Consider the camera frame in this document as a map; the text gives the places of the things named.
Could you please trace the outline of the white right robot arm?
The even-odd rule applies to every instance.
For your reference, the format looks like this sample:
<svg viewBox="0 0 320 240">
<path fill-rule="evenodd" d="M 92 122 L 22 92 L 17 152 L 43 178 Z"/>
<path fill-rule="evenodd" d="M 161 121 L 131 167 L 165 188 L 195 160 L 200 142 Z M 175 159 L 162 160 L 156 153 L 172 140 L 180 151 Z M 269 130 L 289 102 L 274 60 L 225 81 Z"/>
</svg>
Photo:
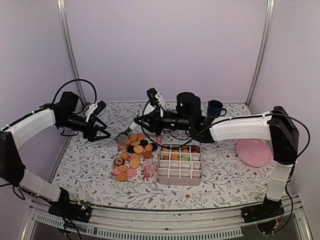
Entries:
<svg viewBox="0 0 320 240">
<path fill-rule="evenodd" d="M 278 210 L 298 158 L 299 145 L 299 131 L 283 107 L 275 106 L 271 111 L 240 117 L 203 116 L 201 100 L 191 92 L 177 95 L 175 111 L 166 110 L 165 101 L 154 89 L 149 89 L 147 96 L 148 103 L 134 118 L 132 127 L 141 126 L 156 134 L 163 130 L 188 131 L 191 139 L 200 143 L 237 140 L 244 144 L 245 155 L 253 160 L 257 160 L 252 153 L 254 142 L 271 142 L 275 165 L 258 213 L 262 218 L 269 218 Z"/>
</svg>

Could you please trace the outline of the green sandwich cookie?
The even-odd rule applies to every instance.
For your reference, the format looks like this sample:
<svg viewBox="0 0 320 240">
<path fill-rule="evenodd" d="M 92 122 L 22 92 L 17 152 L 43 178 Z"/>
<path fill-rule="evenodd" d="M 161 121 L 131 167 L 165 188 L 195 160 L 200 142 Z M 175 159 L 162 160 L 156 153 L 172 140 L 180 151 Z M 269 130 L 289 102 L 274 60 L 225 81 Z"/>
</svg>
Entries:
<svg viewBox="0 0 320 240">
<path fill-rule="evenodd" d="M 186 156 L 186 155 L 183 155 L 181 157 L 181 161 L 189 161 L 189 160 L 190 160 L 190 158 L 188 156 Z"/>
</svg>

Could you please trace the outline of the silver white tongs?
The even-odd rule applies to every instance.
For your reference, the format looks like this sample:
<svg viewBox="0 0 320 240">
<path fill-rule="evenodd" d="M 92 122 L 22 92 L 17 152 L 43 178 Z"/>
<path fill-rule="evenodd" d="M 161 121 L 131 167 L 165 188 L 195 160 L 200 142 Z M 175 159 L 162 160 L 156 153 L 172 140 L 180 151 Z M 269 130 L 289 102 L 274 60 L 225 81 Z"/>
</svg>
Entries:
<svg viewBox="0 0 320 240">
<path fill-rule="evenodd" d="M 141 117 L 142 115 L 146 115 L 151 113 L 152 111 L 154 111 L 156 109 L 155 106 L 152 106 L 150 103 L 148 103 L 145 107 L 145 109 L 138 115 L 139 117 Z M 129 135 L 131 135 L 133 133 L 133 131 L 135 130 L 135 128 L 138 126 L 137 123 L 135 123 L 134 121 L 132 122 L 132 124 L 123 132 L 119 133 L 114 140 L 119 144 L 119 145 L 124 145 L 128 138 Z"/>
</svg>

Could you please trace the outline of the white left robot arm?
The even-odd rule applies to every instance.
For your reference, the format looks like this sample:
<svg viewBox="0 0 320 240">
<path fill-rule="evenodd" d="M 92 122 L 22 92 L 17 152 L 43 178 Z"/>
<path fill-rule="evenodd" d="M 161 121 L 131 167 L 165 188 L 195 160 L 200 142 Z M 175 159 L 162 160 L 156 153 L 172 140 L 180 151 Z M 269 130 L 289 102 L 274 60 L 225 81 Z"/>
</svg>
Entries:
<svg viewBox="0 0 320 240">
<path fill-rule="evenodd" d="M 51 140 L 41 144 L 44 149 L 32 144 L 35 143 L 35 137 L 46 137 L 44 132 L 52 127 L 81 133 L 90 142 L 111 136 L 106 131 L 107 125 L 98 117 L 106 103 L 102 100 L 95 101 L 88 107 L 85 115 L 80 115 L 76 112 L 78 100 L 75 93 L 65 91 L 58 102 L 46 103 L 0 131 L 1 179 L 48 201 L 63 217 L 70 217 L 75 211 L 68 191 L 33 173 L 23 161 L 35 157 L 38 162 L 41 157 L 48 156 L 45 151 L 51 150 Z"/>
</svg>

